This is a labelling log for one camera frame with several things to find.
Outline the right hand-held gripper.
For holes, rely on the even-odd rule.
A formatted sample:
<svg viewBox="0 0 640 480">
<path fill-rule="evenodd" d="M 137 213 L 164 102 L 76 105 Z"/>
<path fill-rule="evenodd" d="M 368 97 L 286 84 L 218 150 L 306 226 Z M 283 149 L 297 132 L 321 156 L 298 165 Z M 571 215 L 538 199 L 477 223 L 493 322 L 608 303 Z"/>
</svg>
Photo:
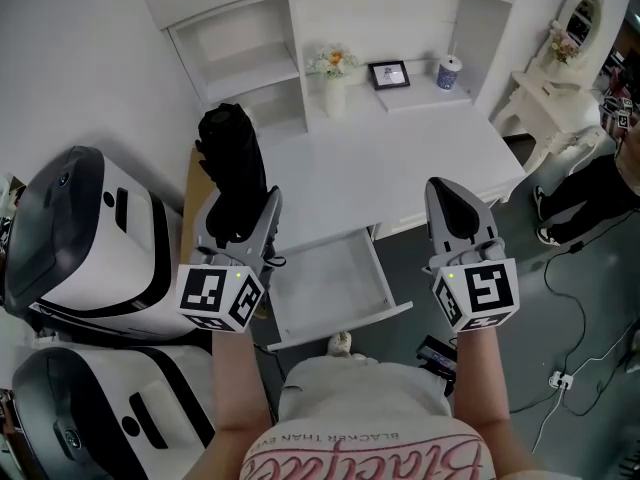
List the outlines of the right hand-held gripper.
<svg viewBox="0 0 640 480">
<path fill-rule="evenodd" d="M 503 324 L 520 308 L 518 276 L 490 208 L 462 185 L 438 177 L 426 183 L 425 206 L 437 253 L 429 260 L 432 293 L 451 330 Z"/>
</svg>

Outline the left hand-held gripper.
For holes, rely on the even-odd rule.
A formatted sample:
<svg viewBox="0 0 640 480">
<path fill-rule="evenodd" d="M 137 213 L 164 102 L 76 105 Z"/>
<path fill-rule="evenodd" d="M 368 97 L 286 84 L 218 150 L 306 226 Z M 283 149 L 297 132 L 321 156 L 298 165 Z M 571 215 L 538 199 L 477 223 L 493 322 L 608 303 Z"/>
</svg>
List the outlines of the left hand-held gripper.
<svg viewBox="0 0 640 480">
<path fill-rule="evenodd" d="M 219 197 L 214 188 L 195 215 L 192 242 L 181 245 L 177 311 L 199 329 L 243 333 L 268 292 L 271 274 L 286 265 L 274 247 L 282 194 L 273 186 L 249 239 L 224 246 L 207 229 Z"/>
</svg>

